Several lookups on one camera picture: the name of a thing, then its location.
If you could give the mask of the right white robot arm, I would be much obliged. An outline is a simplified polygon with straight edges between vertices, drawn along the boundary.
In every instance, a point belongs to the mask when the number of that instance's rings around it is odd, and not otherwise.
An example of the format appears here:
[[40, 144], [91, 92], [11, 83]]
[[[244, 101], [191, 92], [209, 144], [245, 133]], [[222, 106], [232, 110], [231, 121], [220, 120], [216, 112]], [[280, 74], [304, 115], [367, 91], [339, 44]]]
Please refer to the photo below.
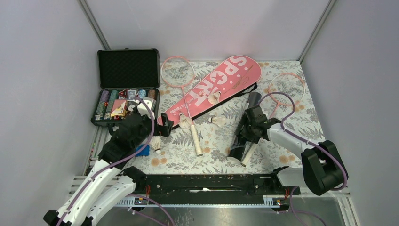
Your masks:
[[274, 170], [276, 177], [270, 180], [274, 193], [281, 194], [289, 186], [306, 186], [315, 195], [323, 195], [347, 186], [349, 176], [332, 141], [317, 143], [297, 135], [283, 121], [268, 119], [259, 105], [246, 109], [244, 119], [239, 133], [245, 139], [252, 143], [258, 143], [260, 139], [273, 142], [301, 159], [300, 168]]

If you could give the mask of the black shuttlecock tube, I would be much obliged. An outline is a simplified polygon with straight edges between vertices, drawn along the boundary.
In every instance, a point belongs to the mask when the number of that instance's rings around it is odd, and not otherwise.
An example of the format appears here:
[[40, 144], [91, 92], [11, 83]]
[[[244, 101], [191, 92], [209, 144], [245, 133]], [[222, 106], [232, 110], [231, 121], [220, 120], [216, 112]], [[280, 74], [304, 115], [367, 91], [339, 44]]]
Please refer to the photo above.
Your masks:
[[242, 114], [240, 121], [234, 131], [233, 141], [230, 146], [229, 153], [226, 157], [227, 161], [229, 161], [230, 163], [233, 164], [241, 163], [241, 159], [243, 157], [247, 143], [247, 138], [243, 134], [247, 133], [246, 130], [248, 124], [250, 123], [250, 120], [248, 119], [248, 116], [246, 115], [245, 111], [248, 108], [257, 105], [261, 97], [262, 95], [259, 92], [253, 91], [249, 94], [248, 100], [244, 106], [244, 113]]

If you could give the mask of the shuttlecock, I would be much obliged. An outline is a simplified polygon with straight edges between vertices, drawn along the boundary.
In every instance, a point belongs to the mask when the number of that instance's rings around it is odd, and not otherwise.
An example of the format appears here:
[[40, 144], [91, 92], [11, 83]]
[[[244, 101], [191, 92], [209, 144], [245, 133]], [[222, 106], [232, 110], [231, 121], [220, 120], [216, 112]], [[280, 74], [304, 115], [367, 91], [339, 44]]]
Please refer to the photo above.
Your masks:
[[160, 136], [153, 136], [149, 142], [150, 147], [156, 154], [161, 154], [161, 138]]
[[226, 125], [225, 117], [209, 117], [208, 122], [217, 125], [218, 127], [224, 127]]
[[209, 102], [210, 104], [216, 105], [216, 104], [219, 103], [220, 96], [221, 96], [221, 92], [220, 92], [220, 91], [217, 91], [217, 92], [214, 92], [214, 93], [210, 94], [210, 95], [207, 97], [207, 100], [208, 100], [208, 102]]
[[192, 125], [192, 119], [184, 113], [179, 113], [179, 127], [182, 129], [189, 129]]

